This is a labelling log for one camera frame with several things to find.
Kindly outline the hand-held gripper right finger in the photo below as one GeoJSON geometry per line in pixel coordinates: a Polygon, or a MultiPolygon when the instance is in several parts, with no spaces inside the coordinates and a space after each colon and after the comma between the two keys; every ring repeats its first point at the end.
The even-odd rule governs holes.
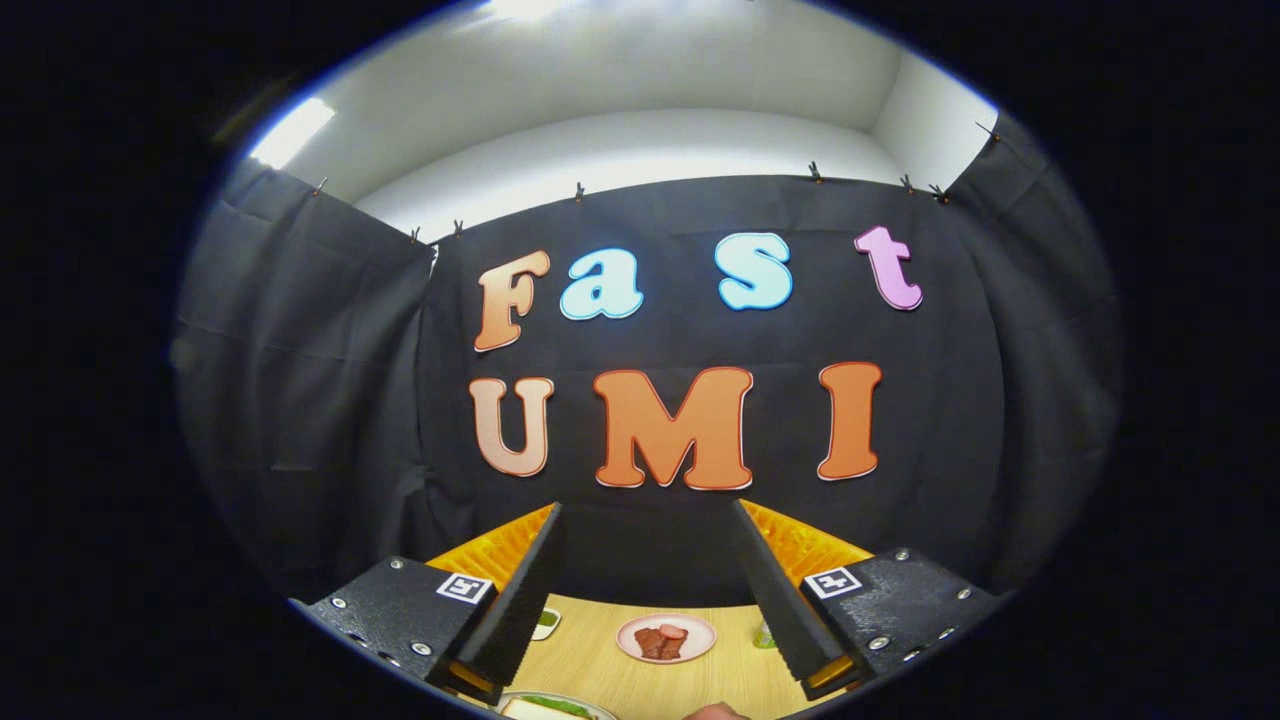
{"type": "Polygon", "coordinates": [[[745,498],[732,515],[742,577],[809,701],[908,673],[1014,597],[910,546],[873,553],[745,498]]]}

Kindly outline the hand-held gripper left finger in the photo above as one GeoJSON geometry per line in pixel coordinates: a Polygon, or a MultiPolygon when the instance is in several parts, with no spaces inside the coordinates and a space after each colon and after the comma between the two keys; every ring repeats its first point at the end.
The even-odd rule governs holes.
{"type": "Polygon", "coordinates": [[[369,662],[453,705],[512,684],[561,573],[561,503],[430,561],[392,555],[311,603],[291,605],[369,662]]]}

